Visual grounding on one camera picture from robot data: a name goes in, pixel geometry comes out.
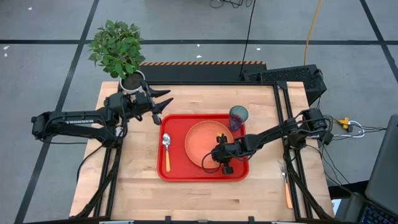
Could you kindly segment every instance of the spoon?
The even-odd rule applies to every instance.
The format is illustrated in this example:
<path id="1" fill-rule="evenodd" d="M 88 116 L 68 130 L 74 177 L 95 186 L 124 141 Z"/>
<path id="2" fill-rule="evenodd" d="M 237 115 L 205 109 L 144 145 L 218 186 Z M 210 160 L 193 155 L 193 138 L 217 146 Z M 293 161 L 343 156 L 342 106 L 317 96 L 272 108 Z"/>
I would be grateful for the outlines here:
<path id="1" fill-rule="evenodd" d="M 163 135 L 162 144 L 164 146 L 166 146 L 166 171 L 167 172 L 170 172 L 169 145 L 170 145 L 171 141 L 172 140 L 170 139 L 170 136 L 167 133 L 165 133 Z"/>

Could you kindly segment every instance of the butcher block tabletop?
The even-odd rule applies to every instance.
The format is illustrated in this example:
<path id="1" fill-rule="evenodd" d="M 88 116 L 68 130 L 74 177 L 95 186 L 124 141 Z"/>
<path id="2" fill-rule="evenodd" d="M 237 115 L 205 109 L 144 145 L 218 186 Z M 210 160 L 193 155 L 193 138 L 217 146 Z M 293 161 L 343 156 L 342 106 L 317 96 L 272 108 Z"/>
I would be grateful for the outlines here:
<path id="1" fill-rule="evenodd" d="M 174 97 L 161 117 L 168 114 L 228 113 L 234 105 L 249 111 L 246 133 L 257 134 L 279 124 L 272 86 L 252 85 L 154 85 L 155 90 L 171 90 L 156 102 Z M 103 82 L 97 109 L 104 99 L 117 92 L 118 82 Z M 288 83 L 293 115 L 308 109 L 303 83 Z M 285 112 L 283 93 L 281 104 Z M 118 181 L 114 195 L 112 220 L 213 220 L 294 221 L 294 212 L 287 208 L 284 180 L 280 174 L 283 163 L 280 139 L 264 145 L 249 161 L 249 174 L 239 182 L 166 182 L 157 173 L 157 151 L 160 127 L 151 113 L 143 121 L 131 119 L 124 138 Z M 85 156 L 100 146 L 90 139 Z M 318 147 L 315 140 L 307 144 Z M 98 188 L 105 149 L 89 158 L 81 168 L 70 215 L 76 215 L 89 202 Z M 331 216 L 328 186 L 322 160 L 314 149 L 302 149 L 302 160 L 309 191 Z M 305 216 L 303 197 L 297 188 L 301 216 Z M 100 215 L 105 214 L 108 191 L 103 195 Z"/>

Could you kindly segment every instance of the red tray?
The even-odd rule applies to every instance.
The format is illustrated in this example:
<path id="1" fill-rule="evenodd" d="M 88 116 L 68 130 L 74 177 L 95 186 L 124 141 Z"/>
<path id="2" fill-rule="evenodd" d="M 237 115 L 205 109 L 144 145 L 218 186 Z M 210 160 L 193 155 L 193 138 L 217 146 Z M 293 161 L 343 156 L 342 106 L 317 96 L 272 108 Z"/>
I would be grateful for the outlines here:
<path id="1" fill-rule="evenodd" d="M 232 175 L 224 175 L 221 168 L 214 174 L 208 174 L 201 167 L 195 165 L 185 152 L 185 136 L 192 126 L 200 121 L 212 120 L 228 127 L 228 119 L 228 114 L 171 114 L 166 116 L 162 120 L 159 134 L 157 173 L 160 178 L 172 182 L 227 182 L 244 179 L 249 172 L 247 161 L 241 162 L 237 159 L 232 159 L 230 163 L 234 169 L 234 174 Z M 165 147 L 162 145 L 164 133 L 169 134 L 171 138 L 171 145 L 169 146 L 170 172 L 166 172 Z M 244 125 L 239 130 L 231 133 L 234 138 L 246 134 Z"/>

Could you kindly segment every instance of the yellow connector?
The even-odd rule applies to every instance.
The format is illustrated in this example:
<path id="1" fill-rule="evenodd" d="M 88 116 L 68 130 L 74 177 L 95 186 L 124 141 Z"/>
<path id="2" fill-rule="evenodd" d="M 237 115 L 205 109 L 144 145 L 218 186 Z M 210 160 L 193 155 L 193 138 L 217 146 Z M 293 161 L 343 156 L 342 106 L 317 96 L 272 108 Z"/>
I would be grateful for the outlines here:
<path id="1" fill-rule="evenodd" d="M 344 129 L 348 129 L 348 122 L 349 122 L 348 118 L 344 118 L 342 120 L 338 120 L 338 122 L 342 125 L 342 127 Z"/>

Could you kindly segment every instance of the potted plant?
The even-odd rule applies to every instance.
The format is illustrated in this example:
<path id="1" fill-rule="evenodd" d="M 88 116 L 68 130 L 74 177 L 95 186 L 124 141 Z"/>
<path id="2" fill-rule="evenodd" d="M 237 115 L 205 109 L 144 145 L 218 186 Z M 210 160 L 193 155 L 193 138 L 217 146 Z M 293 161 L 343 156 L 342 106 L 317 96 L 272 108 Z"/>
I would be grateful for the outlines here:
<path id="1" fill-rule="evenodd" d="M 119 83 L 128 93 L 139 91 L 144 74 L 138 70 L 139 64 L 145 60 L 140 54 L 141 46 L 139 28 L 125 22 L 106 21 L 105 27 L 98 28 L 94 41 L 89 44 L 93 53 L 88 58 L 94 65 L 104 67 L 113 78 L 119 77 Z"/>

